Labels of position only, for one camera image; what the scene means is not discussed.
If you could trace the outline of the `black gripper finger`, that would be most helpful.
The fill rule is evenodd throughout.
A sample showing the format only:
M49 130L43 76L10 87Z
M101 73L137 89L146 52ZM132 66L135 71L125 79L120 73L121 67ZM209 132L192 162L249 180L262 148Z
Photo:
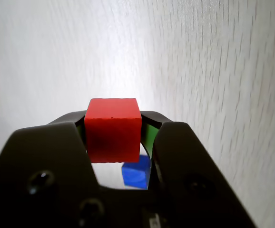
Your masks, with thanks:
M103 228L82 139L85 112L16 130L0 153L0 228Z
M153 160L176 228L253 228L254 222L192 128L154 111L144 123L158 129Z

